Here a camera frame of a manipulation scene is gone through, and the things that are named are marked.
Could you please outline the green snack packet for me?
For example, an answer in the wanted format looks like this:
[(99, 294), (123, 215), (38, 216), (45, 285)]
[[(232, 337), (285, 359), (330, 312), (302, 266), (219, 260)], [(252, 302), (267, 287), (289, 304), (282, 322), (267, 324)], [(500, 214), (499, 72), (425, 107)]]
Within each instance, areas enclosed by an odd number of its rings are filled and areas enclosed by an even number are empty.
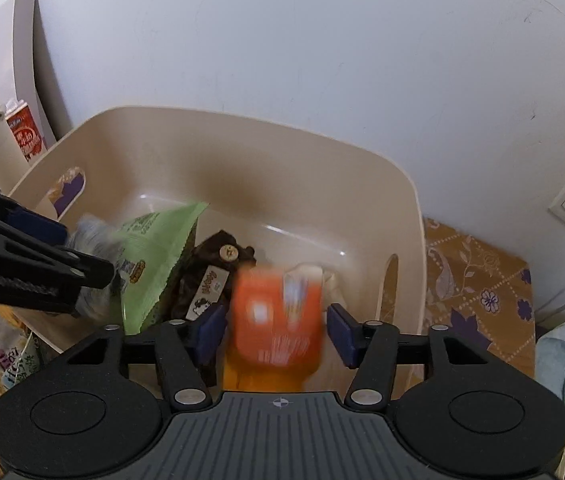
[(194, 249), (199, 217), (208, 205), (153, 212), (123, 224), (118, 255), (125, 333), (136, 335), (163, 318), (183, 261)]

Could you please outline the orange squeeze bottle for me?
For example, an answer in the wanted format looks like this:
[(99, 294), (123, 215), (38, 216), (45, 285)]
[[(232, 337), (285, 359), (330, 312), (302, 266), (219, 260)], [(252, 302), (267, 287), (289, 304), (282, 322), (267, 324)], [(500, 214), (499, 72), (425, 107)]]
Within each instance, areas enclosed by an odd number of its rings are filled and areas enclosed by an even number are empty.
[(323, 271), (244, 268), (232, 286), (223, 388), (302, 392), (322, 360)]

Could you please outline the purple floral table mat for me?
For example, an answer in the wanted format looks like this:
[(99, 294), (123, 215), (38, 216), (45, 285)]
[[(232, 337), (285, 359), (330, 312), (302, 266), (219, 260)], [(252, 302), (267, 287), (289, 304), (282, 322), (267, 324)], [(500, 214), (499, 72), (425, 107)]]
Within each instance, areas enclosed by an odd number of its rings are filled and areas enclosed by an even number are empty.
[(433, 219), (424, 220), (424, 236), (423, 327), (446, 325), (532, 377), (535, 318), (529, 264)]

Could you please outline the lilac leaning board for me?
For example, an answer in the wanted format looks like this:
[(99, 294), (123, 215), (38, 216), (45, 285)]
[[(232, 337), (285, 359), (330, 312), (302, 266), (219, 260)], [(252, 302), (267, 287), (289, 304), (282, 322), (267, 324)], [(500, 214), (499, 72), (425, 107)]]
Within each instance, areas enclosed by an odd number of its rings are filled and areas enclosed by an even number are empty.
[(61, 134), (51, 125), (43, 104), (42, 72), (35, 68), (37, 0), (0, 4), (0, 104), (25, 101), (48, 148)]

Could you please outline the red white milk carton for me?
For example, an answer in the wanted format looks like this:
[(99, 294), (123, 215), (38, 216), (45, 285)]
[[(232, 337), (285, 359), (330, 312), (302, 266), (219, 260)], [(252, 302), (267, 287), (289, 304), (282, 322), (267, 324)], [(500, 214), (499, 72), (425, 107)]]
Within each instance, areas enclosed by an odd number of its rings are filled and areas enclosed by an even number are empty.
[(23, 156), (33, 165), (45, 153), (46, 144), (28, 103), (11, 99), (6, 105), (5, 118)]

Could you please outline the green white chip bag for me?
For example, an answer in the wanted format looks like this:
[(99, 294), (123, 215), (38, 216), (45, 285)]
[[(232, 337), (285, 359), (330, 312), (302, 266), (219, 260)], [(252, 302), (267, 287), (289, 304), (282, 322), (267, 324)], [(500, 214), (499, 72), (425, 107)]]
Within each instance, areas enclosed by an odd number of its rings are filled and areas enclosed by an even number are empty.
[(86, 278), (76, 301), (77, 313), (99, 324), (121, 322), (122, 234), (104, 220), (85, 214), (66, 247), (80, 257), (78, 270)]

